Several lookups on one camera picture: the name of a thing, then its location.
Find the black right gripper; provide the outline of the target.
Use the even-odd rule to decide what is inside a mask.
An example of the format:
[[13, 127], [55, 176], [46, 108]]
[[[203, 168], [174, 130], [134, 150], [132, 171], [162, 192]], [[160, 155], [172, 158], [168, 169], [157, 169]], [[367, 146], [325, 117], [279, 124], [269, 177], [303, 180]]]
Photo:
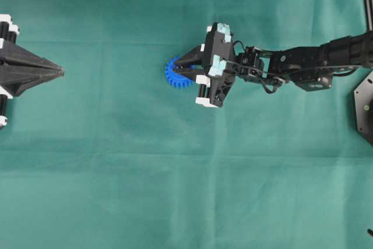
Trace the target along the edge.
[[207, 27], [205, 43], [197, 45], [174, 62], [175, 66], [201, 65], [203, 69], [174, 69], [175, 83], [191, 80], [200, 85], [196, 104], [204, 107], [222, 107], [233, 83], [235, 74], [228, 64], [235, 60], [230, 26], [214, 23]]

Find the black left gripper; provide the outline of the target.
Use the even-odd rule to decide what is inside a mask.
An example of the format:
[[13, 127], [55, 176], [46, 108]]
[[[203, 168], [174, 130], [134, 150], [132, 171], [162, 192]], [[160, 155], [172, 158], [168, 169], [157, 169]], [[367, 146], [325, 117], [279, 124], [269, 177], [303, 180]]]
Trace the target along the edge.
[[[59, 65], [18, 46], [16, 43], [19, 35], [18, 25], [13, 23], [9, 14], [1, 14], [1, 128], [8, 124], [6, 108], [8, 100], [19, 97], [28, 89], [63, 77], [64, 69]], [[53, 69], [58, 71], [55, 74], [38, 76], [25, 82], [12, 82], [9, 84], [9, 74], [5, 73], [6, 67], [10, 64], [17, 66], [29, 66], [34, 68]]]

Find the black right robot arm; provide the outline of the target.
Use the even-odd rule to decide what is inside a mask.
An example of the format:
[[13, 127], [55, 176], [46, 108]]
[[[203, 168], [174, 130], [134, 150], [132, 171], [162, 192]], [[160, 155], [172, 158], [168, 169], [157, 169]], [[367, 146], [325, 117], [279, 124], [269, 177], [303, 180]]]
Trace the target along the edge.
[[261, 85], [268, 94], [289, 82], [312, 92], [331, 88], [335, 77], [372, 68], [372, 31], [283, 51], [245, 47], [236, 53], [235, 45], [230, 26], [216, 22], [207, 27], [203, 44], [173, 63], [174, 73], [199, 85], [197, 104], [222, 107], [237, 78]]

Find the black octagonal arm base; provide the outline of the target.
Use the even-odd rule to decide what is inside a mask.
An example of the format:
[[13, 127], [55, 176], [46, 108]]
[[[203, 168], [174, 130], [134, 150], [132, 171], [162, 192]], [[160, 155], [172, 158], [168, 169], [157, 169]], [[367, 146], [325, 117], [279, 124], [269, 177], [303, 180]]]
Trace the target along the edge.
[[354, 90], [358, 133], [372, 145], [372, 72]]

